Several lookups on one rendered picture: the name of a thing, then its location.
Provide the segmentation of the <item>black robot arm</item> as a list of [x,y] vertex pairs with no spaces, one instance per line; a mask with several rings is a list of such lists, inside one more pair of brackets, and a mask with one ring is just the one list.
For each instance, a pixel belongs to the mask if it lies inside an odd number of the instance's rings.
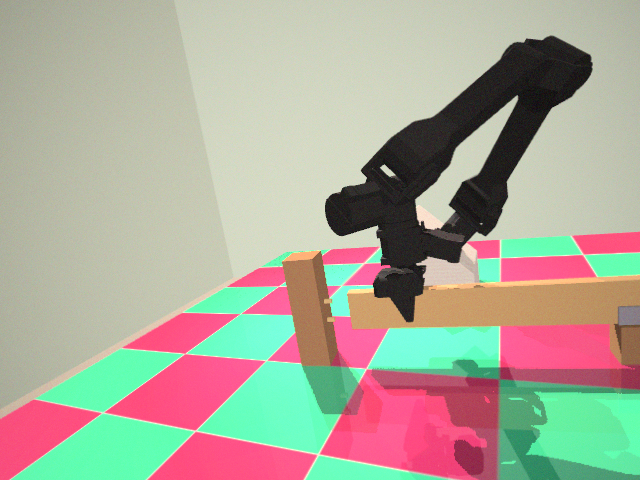
[[[361,169],[365,183],[343,187],[326,199],[331,230],[345,236],[417,217],[415,199],[438,181],[456,148],[518,95],[481,170],[462,182],[449,203],[455,213],[441,228],[427,229],[424,220],[418,225],[418,261],[426,255],[459,263],[463,246],[476,232],[486,237],[495,228],[508,198],[508,178],[551,108],[589,79],[591,61],[590,54],[552,35],[511,44],[447,107],[393,135]],[[394,176],[380,168],[384,164]]]

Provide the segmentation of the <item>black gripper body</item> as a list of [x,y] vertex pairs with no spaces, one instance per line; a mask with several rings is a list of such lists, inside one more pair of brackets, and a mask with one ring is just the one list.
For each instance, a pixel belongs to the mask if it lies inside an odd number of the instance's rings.
[[416,263],[422,263],[414,256],[415,235],[418,234],[417,217],[394,223],[381,223],[376,231],[380,238],[382,268],[373,282],[374,296],[377,298],[408,297],[423,294],[423,272]]

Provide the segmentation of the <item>long wooden rail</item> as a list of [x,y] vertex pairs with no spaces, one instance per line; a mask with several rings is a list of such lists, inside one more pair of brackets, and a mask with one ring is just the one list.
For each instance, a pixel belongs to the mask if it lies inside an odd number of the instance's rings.
[[618,324],[640,305],[640,275],[424,286],[414,322],[374,289],[347,293],[352,329]]

